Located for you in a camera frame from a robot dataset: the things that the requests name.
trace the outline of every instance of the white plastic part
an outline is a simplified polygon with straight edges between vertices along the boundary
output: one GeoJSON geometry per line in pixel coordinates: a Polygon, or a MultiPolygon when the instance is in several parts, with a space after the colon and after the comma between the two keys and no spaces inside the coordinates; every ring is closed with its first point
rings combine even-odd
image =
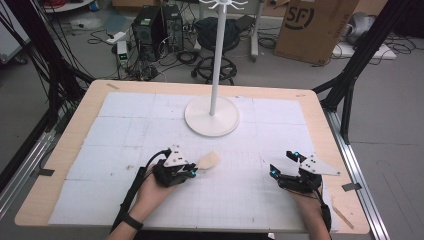
{"type": "Polygon", "coordinates": [[[207,137],[221,137],[234,131],[240,122],[237,106],[225,97],[218,97],[216,112],[211,115],[210,102],[210,96],[193,99],[185,110],[187,125],[193,131],[207,137]]]}
{"type": "Polygon", "coordinates": [[[227,6],[232,6],[233,8],[237,9],[237,10],[243,10],[244,8],[239,8],[234,6],[234,4],[237,5],[244,5],[247,3],[246,2],[236,2],[233,0],[210,0],[210,1],[205,1],[205,0],[199,0],[202,3],[208,4],[208,3],[215,3],[215,5],[213,5],[212,7],[209,7],[209,9],[214,9],[216,8],[216,6],[221,5],[223,7],[224,13],[227,13],[227,6]]]}
{"type": "Polygon", "coordinates": [[[340,172],[323,162],[315,155],[311,155],[304,160],[300,166],[301,169],[313,174],[335,175],[340,176],[340,172]]]}
{"type": "Polygon", "coordinates": [[[175,167],[175,166],[181,166],[185,164],[189,164],[189,162],[185,159],[180,147],[172,146],[171,148],[171,154],[166,159],[165,163],[163,164],[165,167],[175,167]]]}

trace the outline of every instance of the computer tower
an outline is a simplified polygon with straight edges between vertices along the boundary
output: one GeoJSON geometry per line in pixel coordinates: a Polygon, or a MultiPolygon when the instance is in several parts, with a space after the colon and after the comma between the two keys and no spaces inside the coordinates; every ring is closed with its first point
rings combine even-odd
{"type": "Polygon", "coordinates": [[[169,52],[184,50],[183,18],[176,4],[162,7],[169,52]]]}
{"type": "Polygon", "coordinates": [[[143,6],[131,27],[140,59],[159,60],[159,44],[165,39],[161,7],[143,6]]]}

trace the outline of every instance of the black strap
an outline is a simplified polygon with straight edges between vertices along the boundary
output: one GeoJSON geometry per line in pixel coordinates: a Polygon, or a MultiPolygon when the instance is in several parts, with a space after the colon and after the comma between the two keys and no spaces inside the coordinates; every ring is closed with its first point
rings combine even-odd
{"type": "Polygon", "coordinates": [[[128,213],[122,216],[122,221],[130,225],[135,230],[140,230],[143,227],[143,223],[138,222],[137,220],[132,218],[128,213]]]}

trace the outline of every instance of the cardboard box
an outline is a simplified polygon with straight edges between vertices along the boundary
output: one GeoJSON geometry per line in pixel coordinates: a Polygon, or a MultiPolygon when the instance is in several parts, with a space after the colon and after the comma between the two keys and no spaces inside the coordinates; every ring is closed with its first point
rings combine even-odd
{"type": "Polygon", "coordinates": [[[359,0],[291,0],[274,54],[324,65],[359,0]]]}
{"type": "Polygon", "coordinates": [[[112,0],[114,7],[142,7],[144,5],[160,6],[160,0],[112,0]]]}

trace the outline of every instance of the wrist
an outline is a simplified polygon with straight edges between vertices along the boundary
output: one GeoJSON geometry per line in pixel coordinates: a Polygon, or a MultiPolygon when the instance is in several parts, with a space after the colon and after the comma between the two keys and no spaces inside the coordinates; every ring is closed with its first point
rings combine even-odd
{"type": "Polygon", "coordinates": [[[152,211],[149,211],[147,208],[143,207],[142,205],[136,204],[134,205],[134,207],[130,210],[128,214],[137,222],[143,223],[144,220],[146,220],[147,217],[149,217],[151,212],[152,211]]]}

